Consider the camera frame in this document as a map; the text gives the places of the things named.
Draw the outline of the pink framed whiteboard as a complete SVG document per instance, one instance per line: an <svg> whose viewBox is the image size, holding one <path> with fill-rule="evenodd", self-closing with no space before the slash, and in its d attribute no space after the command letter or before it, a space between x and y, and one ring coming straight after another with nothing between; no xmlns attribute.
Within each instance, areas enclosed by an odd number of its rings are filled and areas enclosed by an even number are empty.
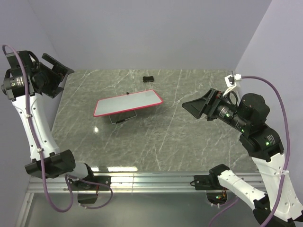
<svg viewBox="0 0 303 227"><path fill-rule="evenodd" d="M94 109L94 117L119 114L131 110L160 105L163 99L153 89L100 99Z"/></svg>

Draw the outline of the yellow whiteboard eraser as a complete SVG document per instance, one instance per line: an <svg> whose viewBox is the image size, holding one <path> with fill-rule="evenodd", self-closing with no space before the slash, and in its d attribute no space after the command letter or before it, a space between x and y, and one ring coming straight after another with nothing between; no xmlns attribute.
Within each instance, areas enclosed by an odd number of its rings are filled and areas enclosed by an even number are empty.
<svg viewBox="0 0 303 227"><path fill-rule="evenodd" d="M153 81L154 81L154 77L153 76L143 76L143 83L153 82Z"/></svg>

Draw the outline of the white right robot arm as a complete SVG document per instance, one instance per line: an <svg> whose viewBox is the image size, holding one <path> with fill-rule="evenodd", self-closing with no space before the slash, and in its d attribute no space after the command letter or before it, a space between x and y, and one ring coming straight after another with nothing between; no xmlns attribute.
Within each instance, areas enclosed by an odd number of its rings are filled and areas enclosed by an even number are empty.
<svg viewBox="0 0 303 227"><path fill-rule="evenodd" d="M199 99L185 102L182 107L199 119L219 119L241 133L240 142L252 158L262 177L266 191L260 191L238 177L228 166L220 164L208 176L196 175L196 189L228 189L253 211L259 224L266 227L293 227L303 219L303 206L291 180L284 170L285 153L278 133L266 125L269 107L264 98L245 94L239 104L229 96L210 89Z"/></svg>

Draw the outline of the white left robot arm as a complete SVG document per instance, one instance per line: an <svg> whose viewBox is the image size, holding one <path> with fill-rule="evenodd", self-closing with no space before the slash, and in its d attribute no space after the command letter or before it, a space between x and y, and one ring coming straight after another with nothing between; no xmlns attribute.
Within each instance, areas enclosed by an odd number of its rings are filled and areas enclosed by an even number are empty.
<svg viewBox="0 0 303 227"><path fill-rule="evenodd" d="M59 84L74 73L49 54L42 58L52 65L44 65L31 51L5 54L10 69L5 73L2 92L17 110L30 146L30 164L26 172L40 179L72 175L79 179L84 190L91 190L96 179L91 168L75 161L68 149L61 151L56 144L44 110L43 96L55 98L63 91Z"/></svg>

